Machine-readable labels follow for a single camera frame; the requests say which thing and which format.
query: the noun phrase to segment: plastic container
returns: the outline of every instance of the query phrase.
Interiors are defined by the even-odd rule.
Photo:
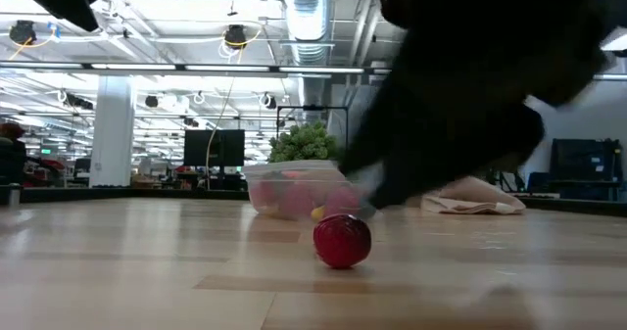
[[[244,166],[242,173],[258,213],[314,221],[334,214],[368,219],[376,213],[367,203],[365,191],[346,179],[331,161]]]

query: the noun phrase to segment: fluorescent light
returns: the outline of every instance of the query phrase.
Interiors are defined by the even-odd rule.
[[[90,143],[84,140],[80,140],[80,139],[76,139],[76,138],[72,138],[72,142],[74,143],[78,143],[78,144],[82,144],[82,145],[89,145]]]
[[[47,62],[0,62],[0,68],[25,68],[25,69],[82,69],[81,64],[47,63]]]
[[[279,67],[280,71],[286,72],[317,72],[317,73],[342,73],[342,74],[361,74],[363,69],[355,68],[331,68],[331,67]]]
[[[175,65],[135,65],[135,64],[93,64],[96,70],[148,70],[148,71],[175,71]]]
[[[270,71],[270,67],[257,66],[185,66],[188,71]]]
[[[0,101],[0,108],[7,108],[7,109],[16,110],[16,111],[26,111],[26,109],[20,105],[11,104],[11,103],[7,103],[4,101]]]
[[[31,118],[31,117],[26,117],[26,116],[13,116],[13,118],[15,118],[21,124],[34,125],[34,126],[46,125],[46,123],[44,123],[42,120],[37,119],[37,118]]]

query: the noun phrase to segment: pillar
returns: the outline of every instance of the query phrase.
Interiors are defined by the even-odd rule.
[[[100,76],[89,186],[127,186],[136,95],[129,76]]]

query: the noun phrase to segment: desk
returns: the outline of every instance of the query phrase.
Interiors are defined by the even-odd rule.
[[[9,224],[0,214],[5,329],[627,323],[627,229],[614,217],[396,210],[370,223],[369,258],[338,271],[316,259],[311,225],[258,216],[246,202],[133,198],[24,205],[21,213],[35,217]]]

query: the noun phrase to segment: monitor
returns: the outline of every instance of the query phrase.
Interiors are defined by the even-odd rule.
[[[241,166],[244,165],[245,131],[222,129],[216,132],[207,163],[207,146],[212,130],[185,130],[183,165]]]

